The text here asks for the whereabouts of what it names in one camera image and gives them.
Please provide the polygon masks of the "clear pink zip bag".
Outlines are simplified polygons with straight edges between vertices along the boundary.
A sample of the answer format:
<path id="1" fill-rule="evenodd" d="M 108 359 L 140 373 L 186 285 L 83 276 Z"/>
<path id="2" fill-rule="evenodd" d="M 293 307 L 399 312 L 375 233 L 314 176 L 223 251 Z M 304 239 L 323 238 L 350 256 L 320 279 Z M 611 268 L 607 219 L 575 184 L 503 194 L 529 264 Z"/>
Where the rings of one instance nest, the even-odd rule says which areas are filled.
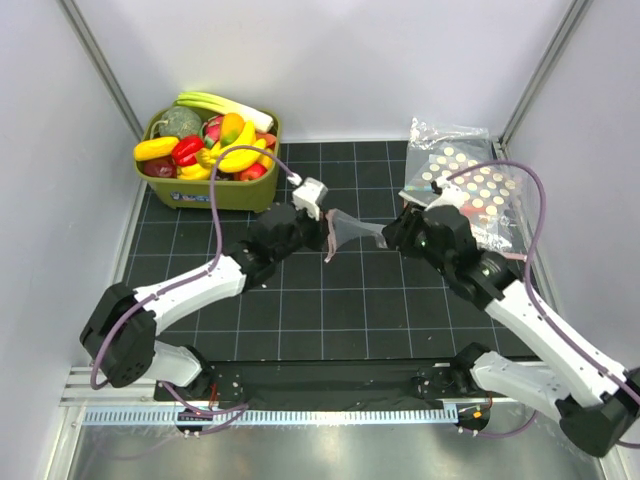
<path id="1" fill-rule="evenodd" d="M 328 226 L 325 263 L 332 260 L 342 245 L 354 239 L 369 237 L 375 241 L 378 248 L 387 248 L 382 224 L 361 221 L 339 209 L 329 210 L 325 219 Z"/>

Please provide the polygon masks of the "yellow banana bunch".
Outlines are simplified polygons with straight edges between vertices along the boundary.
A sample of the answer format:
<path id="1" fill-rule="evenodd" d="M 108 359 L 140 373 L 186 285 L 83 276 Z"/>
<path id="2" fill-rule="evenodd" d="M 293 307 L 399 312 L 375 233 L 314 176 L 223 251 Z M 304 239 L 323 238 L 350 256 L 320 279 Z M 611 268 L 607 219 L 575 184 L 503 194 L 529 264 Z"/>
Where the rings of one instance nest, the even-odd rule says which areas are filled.
<path id="1" fill-rule="evenodd" d="M 233 143 L 222 147 L 218 142 L 211 149 L 202 148 L 195 153 L 195 158 L 203 168 L 239 173 L 256 163 L 266 147 L 267 141 L 256 137 L 254 122 L 249 120 Z"/>

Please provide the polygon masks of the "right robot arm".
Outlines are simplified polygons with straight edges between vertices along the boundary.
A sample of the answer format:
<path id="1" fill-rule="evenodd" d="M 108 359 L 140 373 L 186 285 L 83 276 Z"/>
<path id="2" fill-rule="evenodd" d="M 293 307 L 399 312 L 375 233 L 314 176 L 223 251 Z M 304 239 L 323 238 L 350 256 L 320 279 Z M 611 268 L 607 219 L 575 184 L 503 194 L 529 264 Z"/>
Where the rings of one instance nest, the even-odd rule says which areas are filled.
<path id="1" fill-rule="evenodd" d="M 502 254 L 478 247 L 454 206 L 411 206 L 382 230 L 391 250 L 426 260 L 461 299 L 497 320 L 543 361 L 510 361 L 473 342 L 450 362 L 463 396 L 504 395 L 557 422 L 584 453 L 602 458 L 639 418 L 639 372 L 590 344 L 533 290 Z"/>

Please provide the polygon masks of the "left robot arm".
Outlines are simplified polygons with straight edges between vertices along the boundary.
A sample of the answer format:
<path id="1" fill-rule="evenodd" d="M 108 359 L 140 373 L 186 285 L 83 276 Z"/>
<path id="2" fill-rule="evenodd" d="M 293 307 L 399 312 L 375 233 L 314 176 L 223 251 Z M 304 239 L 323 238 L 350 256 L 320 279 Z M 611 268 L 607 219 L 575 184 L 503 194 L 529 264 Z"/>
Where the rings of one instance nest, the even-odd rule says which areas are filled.
<path id="1" fill-rule="evenodd" d="M 327 235 L 321 208 L 274 204 L 247 239 L 217 247 L 211 261 L 155 285 L 110 286 L 80 335 L 93 360 L 92 388 L 123 388 L 146 378 L 190 400 L 204 398 L 215 382 L 213 367 L 195 348 L 158 335 L 197 310 L 261 286 L 280 262 L 303 248 L 320 249 Z"/>

